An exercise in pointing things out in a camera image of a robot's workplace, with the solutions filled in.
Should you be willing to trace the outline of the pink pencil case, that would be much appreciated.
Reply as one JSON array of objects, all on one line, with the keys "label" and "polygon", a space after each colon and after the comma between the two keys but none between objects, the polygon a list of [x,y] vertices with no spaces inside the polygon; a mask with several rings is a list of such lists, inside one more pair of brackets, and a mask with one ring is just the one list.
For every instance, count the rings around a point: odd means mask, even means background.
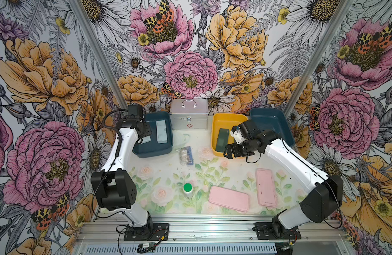
[{"label": "pink pencil case", "polygon": [[210,188],[209,202],[243,213],[248,212],[250,208],[250,197],[248,194],[217,186]]},{"label": "pink pencil case", "polygon": [[277,193],[271,170],[257,169],[255,172],[258,204],[264,207],[277,206]]}]

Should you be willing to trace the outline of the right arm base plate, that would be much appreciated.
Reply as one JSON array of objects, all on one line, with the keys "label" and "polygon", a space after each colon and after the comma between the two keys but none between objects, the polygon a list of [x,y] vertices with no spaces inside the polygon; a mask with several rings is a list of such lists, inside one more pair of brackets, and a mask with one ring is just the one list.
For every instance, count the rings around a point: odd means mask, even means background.
[{"label": "right arm base plate", "polygon": [[273,222],[257,222],[254,223],[252,230],[256,233],[258,240],[300,240],[302,239],[298,227],[285,229],[277,223]]}]

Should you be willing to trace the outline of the teal storage tray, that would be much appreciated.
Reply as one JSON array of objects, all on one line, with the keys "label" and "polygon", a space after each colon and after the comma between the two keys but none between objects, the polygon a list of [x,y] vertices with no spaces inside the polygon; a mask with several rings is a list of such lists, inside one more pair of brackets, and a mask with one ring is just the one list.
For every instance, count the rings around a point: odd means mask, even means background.
[{"label": "teal storage tray", "polygon": [[278,133],[290,147],[295,145],[295,140],[282,111],[274,108],[252,108],[250,109],[250,119],[256,123],[259,129],[273,130]]},{"label": "teal storage tray", "polygon": [[[168,136],[167,143],[157,143],[156,122],[159,120],[166,121]],[[144,144],[137,143],[133,148],[133,153],[139,158],[156,157],[169,154],[172,151],[174,143],[170,115],[167,112],[154,112],[147,114],[144,118],[144,121],[148,122],[151,126],[151,141]]]}]

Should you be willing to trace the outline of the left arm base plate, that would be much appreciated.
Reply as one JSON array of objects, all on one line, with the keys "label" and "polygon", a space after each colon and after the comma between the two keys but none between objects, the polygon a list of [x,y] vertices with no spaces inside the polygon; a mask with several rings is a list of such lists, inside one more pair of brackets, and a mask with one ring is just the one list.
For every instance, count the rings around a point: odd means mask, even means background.
[{"label": "left arm base plate", "polygon": [[167,241],[169,229],[169,223],[153,223],[152,227],[147,225],[143,227],[129,228],[125,231],[124,241]]}]

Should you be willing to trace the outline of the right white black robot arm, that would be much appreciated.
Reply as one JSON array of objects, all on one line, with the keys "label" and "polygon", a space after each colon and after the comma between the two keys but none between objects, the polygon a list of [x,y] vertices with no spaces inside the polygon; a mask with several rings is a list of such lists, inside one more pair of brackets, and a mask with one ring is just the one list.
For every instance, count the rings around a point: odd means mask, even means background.
[{"label": "right white black robot arm", "polygon": [[224,157],[248,158],[256,152],[279,163],[307,192],[307,196],[290,209],[272,218],[272,232],[281,238],[295,227],[308,223],[322,223],[333,212],[340,210],[343,199],[343,180],[316,168],[275,131],[261,131],[254,121],[247,120],[232,127],[235,142],[225,147]]}]

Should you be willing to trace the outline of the small green circuit board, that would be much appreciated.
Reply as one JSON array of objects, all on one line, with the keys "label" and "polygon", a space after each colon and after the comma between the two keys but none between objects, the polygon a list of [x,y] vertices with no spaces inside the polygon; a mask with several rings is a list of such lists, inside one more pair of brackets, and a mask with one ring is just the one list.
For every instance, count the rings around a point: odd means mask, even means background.
[{"label": "small green circuit board", "polygon": [[148,252],[152,252],[153,250],[154,250],[154,243],[150,242],[150,243],[139,244],[136,252],[138,254],[145,254]]}]

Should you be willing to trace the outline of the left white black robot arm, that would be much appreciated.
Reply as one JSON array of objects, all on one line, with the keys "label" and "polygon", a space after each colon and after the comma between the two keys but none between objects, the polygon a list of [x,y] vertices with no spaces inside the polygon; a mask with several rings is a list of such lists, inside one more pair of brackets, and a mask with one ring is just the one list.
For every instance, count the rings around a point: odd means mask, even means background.
[{"label": "left white black robot arm", "polygon": [[137,187],[128,173],[133,148],[143,137],[149,136],[149,125],[143,117],[123,117],[114,127],[116,139],[110,156],[98,173],[91,176],[94,196],[100,208],[122,214],[129,221],[127,231],[134,240],[146,240],[153,232],[150,213],[144,210],[137,199]]}]

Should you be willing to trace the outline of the light blue pencil case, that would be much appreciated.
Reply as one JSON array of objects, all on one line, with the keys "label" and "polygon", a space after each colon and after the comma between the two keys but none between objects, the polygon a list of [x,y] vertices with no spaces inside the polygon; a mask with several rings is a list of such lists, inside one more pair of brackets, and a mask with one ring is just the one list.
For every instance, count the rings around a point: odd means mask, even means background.
[{"label": "light blue pencil case", "polygon": [[147,136],[147,137],[142,138],[141,144],[144,144],[144,143],[147,143],[150,141],[151,141],[151,136]]},{"label": "light blue pencil case", "polygon": [[163,144],[167,143],[167,126],[165,120],[159,120],[156,122],[156,131],[157,131],[157,143]]}]

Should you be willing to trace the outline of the dark green pencil case slanted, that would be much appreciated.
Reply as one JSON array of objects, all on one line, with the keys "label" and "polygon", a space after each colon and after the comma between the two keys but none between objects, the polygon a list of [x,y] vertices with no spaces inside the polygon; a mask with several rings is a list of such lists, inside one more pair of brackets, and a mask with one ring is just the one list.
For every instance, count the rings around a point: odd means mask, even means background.
[{"label": "dark green pencil case slanted", "polygon": [[223,129],[223,128],[219,129],[215,151],[220,153],[223,153],[225,151],[225,148],[228,144],[228,136],[229,136],[228,129]]}]

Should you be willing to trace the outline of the floral table mat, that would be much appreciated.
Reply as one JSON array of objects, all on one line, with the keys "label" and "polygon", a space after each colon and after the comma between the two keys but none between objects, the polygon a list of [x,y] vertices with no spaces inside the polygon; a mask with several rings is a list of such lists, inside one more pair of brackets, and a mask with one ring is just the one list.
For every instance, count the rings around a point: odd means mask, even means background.
[{"label": "floral table mat", "polygon": [[136,186],[136,205],[151,215],[275,215],[308,194],[280,163],[267,155],[226,159],[201,143],[190,144],[193,164],[178,150],[140,158],[132,150],[117,161]]}]

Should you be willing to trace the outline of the green cap white bottle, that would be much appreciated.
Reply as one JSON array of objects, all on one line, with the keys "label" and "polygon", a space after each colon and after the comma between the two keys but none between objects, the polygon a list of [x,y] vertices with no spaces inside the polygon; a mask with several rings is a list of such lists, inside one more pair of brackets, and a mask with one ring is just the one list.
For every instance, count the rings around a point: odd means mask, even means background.
[{"label": "green cap white bottle", "polygon": [[193,186],[190,183],[185,183],[183,185],[183,193],[187,198],[193,197]]}]

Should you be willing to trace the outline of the aluminium front rail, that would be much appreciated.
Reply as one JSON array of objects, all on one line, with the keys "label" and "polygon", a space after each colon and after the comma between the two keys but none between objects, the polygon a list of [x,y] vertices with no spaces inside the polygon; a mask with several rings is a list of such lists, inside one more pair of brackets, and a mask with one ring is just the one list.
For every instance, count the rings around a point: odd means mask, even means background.
[{"label": "aluminium front rail", "polygon": [[[258,242],[253,232],[255,223],[271,222],[268,215],[180,215],[156,214],[155,223],[168,223],[166,244],[174,243],[252,243]],[[113,216],[86,223],[81,229],[76,244],[115,244],[117,229],[128,224],[127,218]],[[337,221],[306,223],[298,227],[300,242],[345,241],[345,233],[335,226]]]}]

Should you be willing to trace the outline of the small clear packet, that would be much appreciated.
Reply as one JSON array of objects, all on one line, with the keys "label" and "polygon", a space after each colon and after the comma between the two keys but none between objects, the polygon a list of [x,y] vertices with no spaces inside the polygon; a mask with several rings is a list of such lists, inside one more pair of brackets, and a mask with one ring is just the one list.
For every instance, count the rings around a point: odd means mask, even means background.
[{"label": "small clear packet", "polygon": [[194,159],[191,146],[183,147],[179,150],[180,163],[182,165],[193,165]]}]

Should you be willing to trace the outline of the silver metal first-aid case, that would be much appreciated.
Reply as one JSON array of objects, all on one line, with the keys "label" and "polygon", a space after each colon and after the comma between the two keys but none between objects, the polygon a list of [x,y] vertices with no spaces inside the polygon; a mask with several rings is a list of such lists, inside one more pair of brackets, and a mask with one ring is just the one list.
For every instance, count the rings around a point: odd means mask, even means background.
[{"label": "silver metal first-aid case", "polygon": [[170,120],[173,130],[207,130],[208,100],[203,98],[172,100]]}]

